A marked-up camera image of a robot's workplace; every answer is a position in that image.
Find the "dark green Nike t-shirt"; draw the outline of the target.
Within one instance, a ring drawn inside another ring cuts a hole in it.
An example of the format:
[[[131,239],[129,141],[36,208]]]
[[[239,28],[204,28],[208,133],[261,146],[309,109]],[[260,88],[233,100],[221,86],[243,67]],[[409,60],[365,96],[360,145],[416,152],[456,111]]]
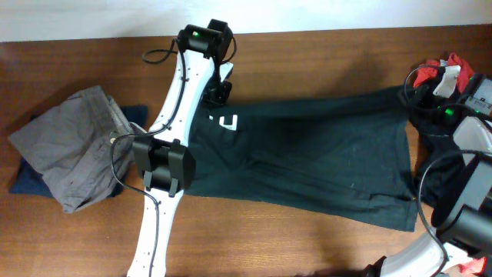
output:
[[[189,195],[285,205],[404,232],[417,208],[398,88],[202,108]]]

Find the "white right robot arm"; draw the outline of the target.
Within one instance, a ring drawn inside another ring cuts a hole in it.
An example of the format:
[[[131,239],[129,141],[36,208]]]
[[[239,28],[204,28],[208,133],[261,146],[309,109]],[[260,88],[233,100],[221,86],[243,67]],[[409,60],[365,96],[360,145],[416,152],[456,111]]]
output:
[[[476,276],[491,274],[491,78],[463,80],[458,65],[430,69],[435,78],[400,93],[412,125],[435,141],[416,177],[426,232],[363,276],[438,276],[470,262],[478,263]]]

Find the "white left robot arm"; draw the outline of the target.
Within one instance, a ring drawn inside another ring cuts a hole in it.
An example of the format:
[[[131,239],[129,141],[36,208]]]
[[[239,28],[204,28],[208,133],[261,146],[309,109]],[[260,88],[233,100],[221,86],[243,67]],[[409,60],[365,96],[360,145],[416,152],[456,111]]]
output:
[[[226,54],[236,42],[227,22],[187,25],[175,43],[176,69],[165,103],[150,129],[138,129],[132,142],[145,207],[129,277],[166,274],[174,216],[196,169],[188,148],[191,123],[199,105],[224,105],[232,88],[228,78],[234,66]]]

